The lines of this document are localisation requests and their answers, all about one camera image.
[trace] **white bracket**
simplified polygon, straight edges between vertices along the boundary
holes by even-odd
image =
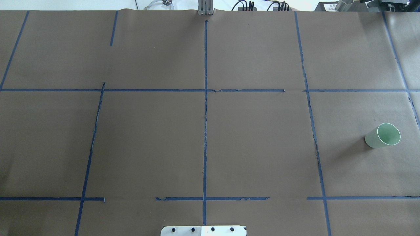
[[[198,0],[199,15],[213,15],[213,0]]]
[[[166,226],[160,236],[247,236],[246,226]]]

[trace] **white label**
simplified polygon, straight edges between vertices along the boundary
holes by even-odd
[[[336,11],[337,3],[327,3],[324,4],[324,8],[326,11]]]

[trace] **white metal plate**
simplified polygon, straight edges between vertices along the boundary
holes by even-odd
[[[160,236],[247,236],[246,226],[166,226]]]

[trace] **green cup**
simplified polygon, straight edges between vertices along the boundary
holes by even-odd
[[[401,140],[399,130],[390,123],[382,123],[365,137],[365,142],[370,147],[394,146]]]

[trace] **gray surface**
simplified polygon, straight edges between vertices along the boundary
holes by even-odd
[[[202,197],[204,93],[106,92],[88,197]]]
[[[79,202],[0,202],[0,235],[72,236]]]
[[[202,202],[110,197],[106,203],[85,202],[79,236],[159,236],[163,226],[201,224]]]
[[[1,76],[25,13],[0,14]],[[298,16],[310,89],[404,88],[381,14]],[[209,89],[286,92],[208,93],[207,196],[270,198],[207,201],[207,224],[327,235],[323,202],[306,198],[323,194],[293,13],[121,10],[110,47],[114,17],[30,12],[3,88],[203,89],[209,20]],[[405,92],[310,95],[326,196],[419,195],[420,131]],[[99,97],[0,91],[0,197],[81,196]],[[79,235],[202,224],[202,201],[156,197],[203,196],[204,120],[204,92],[105,91],[86,196],[106,203],[84,203]],[[401,143],[370,149],[363,136],[382,122]],[[11,235],[74,235],[78,201],[0,200],[1,229],[21,230]],[[365,202],[328,200],[334,236],[419,234],[418,198]]]
[[[247,235],[327,235],[322,201],[275,197],[266,202],[211,201],[207,207],[210,225],[246,223]]]
[[[420,132],[408,97],[400,93],[311,93],[327,196],[417,196]],[[401,141],[372,149],[364,136],[381,123]]]
[[[299,12],[311,89],[404,89],[381,13]]]
[[[0,92],[0,196],[81,196],[99,96]]]
[[[420,89],[420,14],[387,13],[386,19],[409,89]]]
[[[208,196],[320,196],[304,107],[303,92],[210,93]]]
[[[296,39],[292,12],[216,11],[208,23],[209,88],[305,89]]]
[[[335,236],[420,234],[420,204],[413,200],[329,201]]]
[[[0,14],[0,45],[2,45],[0,47],[0,75],[2,77],[21,30],[25,14],[24,11],[2,11]]]

